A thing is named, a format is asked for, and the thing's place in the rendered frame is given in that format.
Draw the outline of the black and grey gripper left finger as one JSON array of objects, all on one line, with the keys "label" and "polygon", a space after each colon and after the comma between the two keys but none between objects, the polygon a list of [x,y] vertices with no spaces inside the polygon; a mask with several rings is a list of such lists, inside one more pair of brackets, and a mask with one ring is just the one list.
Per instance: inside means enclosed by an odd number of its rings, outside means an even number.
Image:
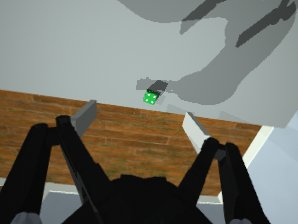
[{"label": "black and grey gripper left finger", "polygon": [[30,128],[0,191],[0,224],[42,224],[51,149],[58,145],[82,205],[89,199],[99,224],[131,224],[130,206],[80,139],[96,117],[97,100],[91,99],[73,116],[56,117],[57,127],[38,123]]}]

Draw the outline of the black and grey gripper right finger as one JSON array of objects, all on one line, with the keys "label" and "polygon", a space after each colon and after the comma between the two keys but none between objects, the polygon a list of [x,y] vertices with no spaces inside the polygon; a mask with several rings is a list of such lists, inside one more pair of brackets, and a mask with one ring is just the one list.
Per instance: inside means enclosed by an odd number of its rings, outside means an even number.
[{"label": "black and grey gripper right finger", "polygon": [[198,156],[164,207],[159,224],[190,224],[213,159],[218,160],[225,224],[271,224],[239,148],[220,144],[191,112],[186,112],[182,127]]}]

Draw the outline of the green die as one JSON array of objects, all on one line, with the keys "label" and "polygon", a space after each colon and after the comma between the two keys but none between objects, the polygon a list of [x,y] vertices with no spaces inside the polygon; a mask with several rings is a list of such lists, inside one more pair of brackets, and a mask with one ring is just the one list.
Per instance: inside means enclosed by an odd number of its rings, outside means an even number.
[{"label": "green die", "polygon": [[146,103],[154,105],[157,97],[158,97],[157,92],[152,91],[150,89],[147,89],[146,93],[144,95],[143,101],[146,102]]}]

